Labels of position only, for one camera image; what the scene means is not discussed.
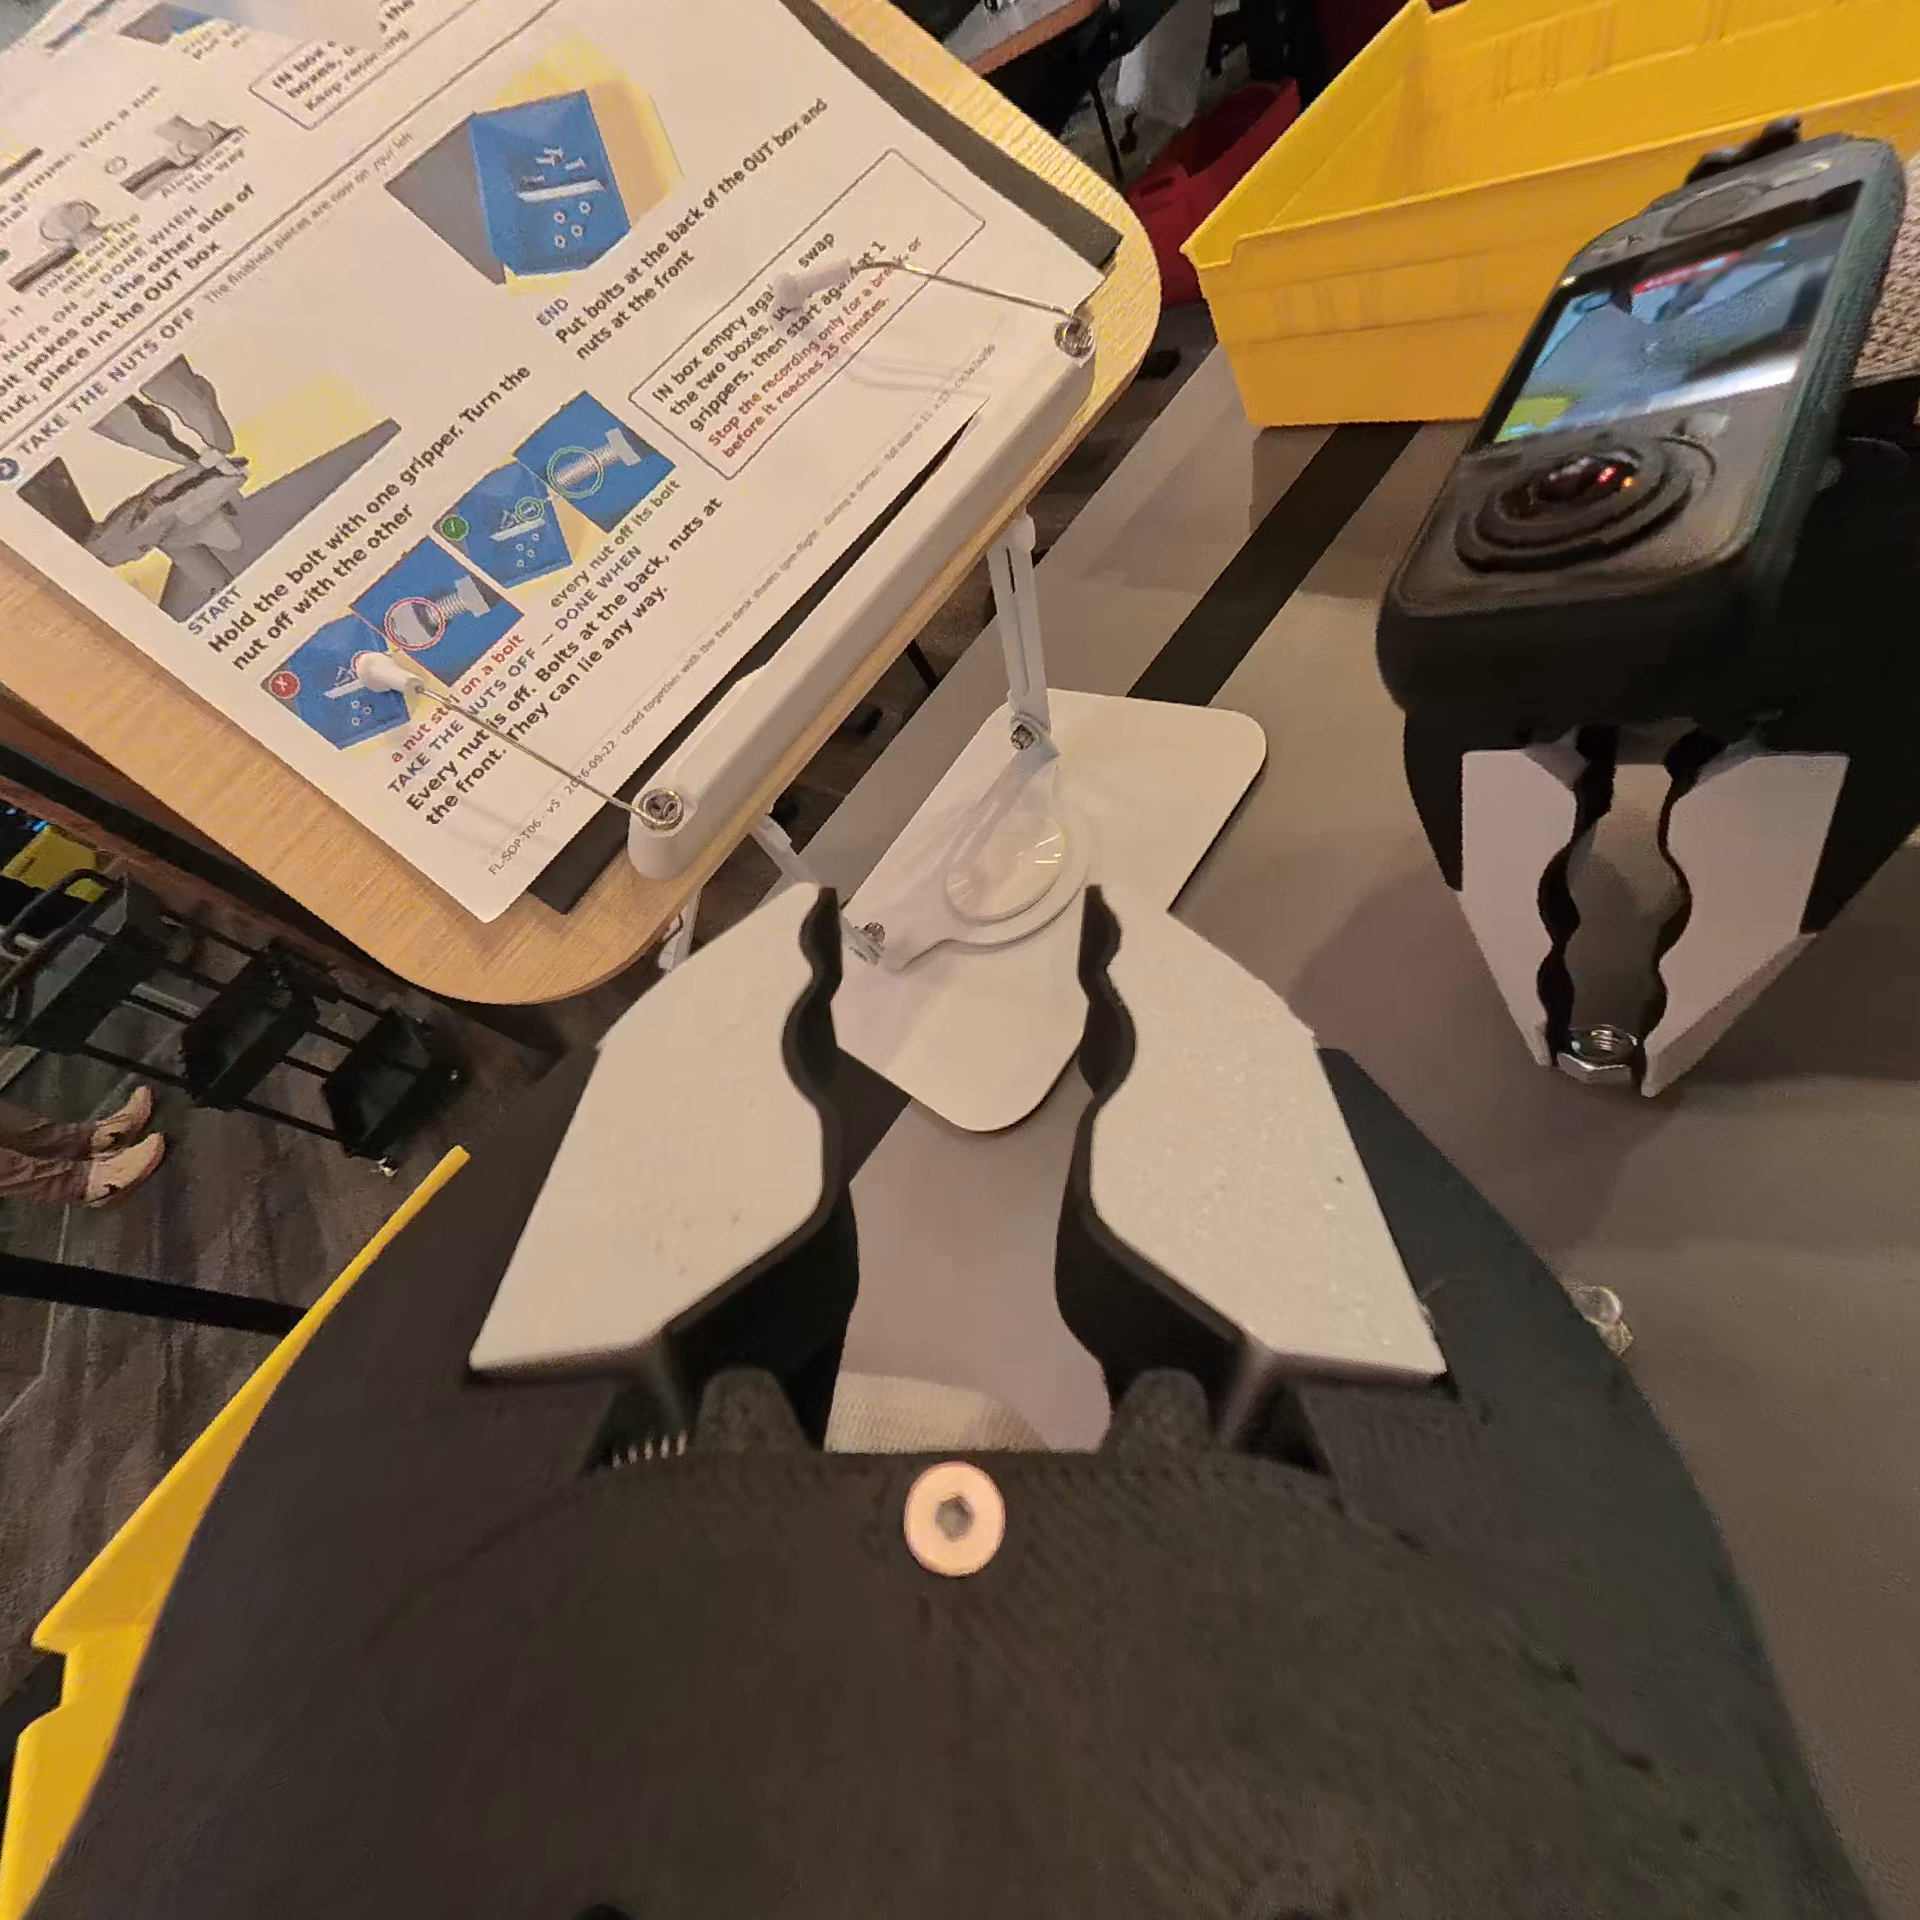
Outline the wooden document stand board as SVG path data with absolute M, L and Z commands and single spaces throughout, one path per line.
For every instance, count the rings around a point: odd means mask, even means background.
M 990 509 L 998 520 L 1030 504 L 1139 373 L 1161 313 L 1154 252 L 1112 180 L 902 11 L 820 7 L 973 127 L 1123 227 L 1121 252 L 1090 299 L 1092 387 L 1014 480 L 1014 504 Z M 468 916 L 293 768 L 14 558 L 5 558 L 3 592 L 5 785 L 27 785 L 49 815 L 78 811 L 96 844 L 161 859 L 356 974 L 386 976 L 508 1030 L 508 1017 L 602 989 L 660 943 L 749 817 L 804 779 L 987 543 L 990 533 L 966 542 L 686 875 L 656 883 L 630 869 L 603 871 L 566 913 L 517 902 L 494 923 Z M 72 784 L 88 788 L 73 807 L 65 799 Z

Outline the printed instruction sheet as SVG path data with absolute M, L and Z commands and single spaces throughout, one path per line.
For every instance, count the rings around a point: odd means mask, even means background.
M 784 4 L 53 4 L 5 43 L 5 556 L 482 923 L 1101 270 Z

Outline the white stand ledge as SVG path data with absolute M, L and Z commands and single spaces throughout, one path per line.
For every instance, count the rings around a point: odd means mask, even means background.
M 1094 355 L 1075 361 L 1045 344 L 998 374 L 973 419 L 897 504 L 840 559 L 822 588 L 806 593 L 801 621 L 769 663 L 731 683 L 672 755 L 649 775 L 636 803 L 677 793 L 682 828 L 628 828 L 628 861 L 645 879 L 686 875 L 721 838 L 806 727 L 819 720 L 880 639 L 905 627 L 923 592 L 957 561 L 970 540 L 990 543 L 995 606 L 1014 717 L 1049 721 L 1041 636 L 1034 528 L 1014 504 L 1018 477 L 1073 419 L 1092 387 Z

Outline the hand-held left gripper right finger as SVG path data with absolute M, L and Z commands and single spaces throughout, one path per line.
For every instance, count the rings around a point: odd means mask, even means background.
M 1090 886 L 1085 1024 L 1053 1257 L 1065 1327 L 1112 1414 L 1184 1376 L 1211 1433 L 1260 1431 L 1282 1384 L 1446 1373 L 1305 1019 L 1164 908 Z

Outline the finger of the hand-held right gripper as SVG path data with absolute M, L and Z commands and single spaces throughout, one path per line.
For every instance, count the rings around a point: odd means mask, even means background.
M 1810 945 L 1804 921 L 1849 758 L 1690 731 L 1665 768 L 1657 849 L 1677 908 L 1654 951 L 1642 1035 L 1646 1097 L 1698 1068 Z
M 1572 1027 L 1571 861 L 1614 803 L 1614 739 L 1558 736 L 1461 760 L 1461 912 L 1537 1064 Z

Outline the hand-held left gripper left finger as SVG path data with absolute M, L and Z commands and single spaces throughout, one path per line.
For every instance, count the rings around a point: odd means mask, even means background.
M 472 1342 L 468 1373 L 602 1379 L 630 1436 L 688 1433 L 714 1379 L 773 1379 L 820 1449 L 858 1300 L 832 889 L 793 883 L 600 1040 Z

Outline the yellow plastic storage bin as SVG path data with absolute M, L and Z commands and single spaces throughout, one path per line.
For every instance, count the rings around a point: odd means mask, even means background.
M 3 1916 L 27 1916 L 99 1782 L 186 1551 L 260 1411 L 322 1319 L 468 1160 L 456 1144 L 322 1296 L 299 1312 L 225 1411 L 161 1477 L 33 1631 L 60 1660 L 53 1695 L 22 1688 L 6 1771 Z
M 1405 4 L 1184 244 L 1244 413 L 1476 419 L 1576 252 L 1790 115 L 1913 157 L 1917 4 Z

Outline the clear round stand mount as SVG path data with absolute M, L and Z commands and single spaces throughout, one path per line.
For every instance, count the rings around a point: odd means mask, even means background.
M 1053 921 L 1085 871 L 1085 831 L 1051 729 L 1020 716 L 995 779 L 892 845 L 861 931 L 874 963 L 892 972 L 945 945 L 1002 948 Z

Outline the black metal cart frame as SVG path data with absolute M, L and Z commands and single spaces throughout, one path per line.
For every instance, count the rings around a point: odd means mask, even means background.
M 467 1080 L 433 1021 L 99 873 L 5 912 L 3 1017 L 10 1046 L 140 1073 L 386 1175 Z

